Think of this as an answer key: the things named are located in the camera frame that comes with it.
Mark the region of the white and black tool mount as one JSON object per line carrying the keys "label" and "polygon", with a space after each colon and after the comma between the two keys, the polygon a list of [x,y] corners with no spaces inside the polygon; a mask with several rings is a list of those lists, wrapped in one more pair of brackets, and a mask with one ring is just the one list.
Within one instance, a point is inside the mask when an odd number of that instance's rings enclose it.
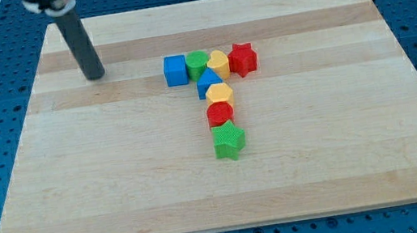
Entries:
{"label": "white and black tool mount", "polygon": [[45,13],[50,17],[63,16],[75,8],[76,0],[21,0],[27,11]]}

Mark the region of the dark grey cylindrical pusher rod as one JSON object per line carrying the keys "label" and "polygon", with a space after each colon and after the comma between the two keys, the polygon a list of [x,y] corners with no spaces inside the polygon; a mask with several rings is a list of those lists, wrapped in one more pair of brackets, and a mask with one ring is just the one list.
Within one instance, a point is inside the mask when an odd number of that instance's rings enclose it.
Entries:
{"label": "dark grey cylindrical pusher rod", "polygon": [[71,9],[53,19],[84,77],[88,80],[102,78],[105,74],[104,66],[76,10]]}

